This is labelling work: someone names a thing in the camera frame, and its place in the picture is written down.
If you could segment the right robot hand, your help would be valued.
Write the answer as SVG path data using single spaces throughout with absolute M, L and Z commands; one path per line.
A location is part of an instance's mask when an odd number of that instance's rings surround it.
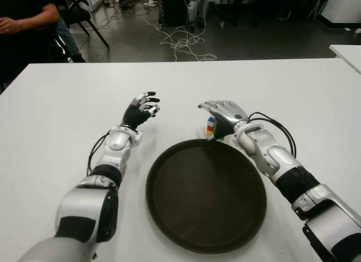
M 240 125 L 246 124 L 248 121 L 247 114 L 229 100 L 209 100 L 197 107 L 208 111 L 217 121 L 217 126 L 208 140 L 217 140 L 234 134 Z

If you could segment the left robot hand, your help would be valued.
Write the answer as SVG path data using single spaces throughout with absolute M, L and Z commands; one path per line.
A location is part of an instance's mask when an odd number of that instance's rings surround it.
M 151 117 L 155 117 L 160 110 L 157 103 L 160 99 L 155 97 L 154 91 L 141 93 L 135 97 L 126 109 L 121 125 L 136 131 L 138 126 Z

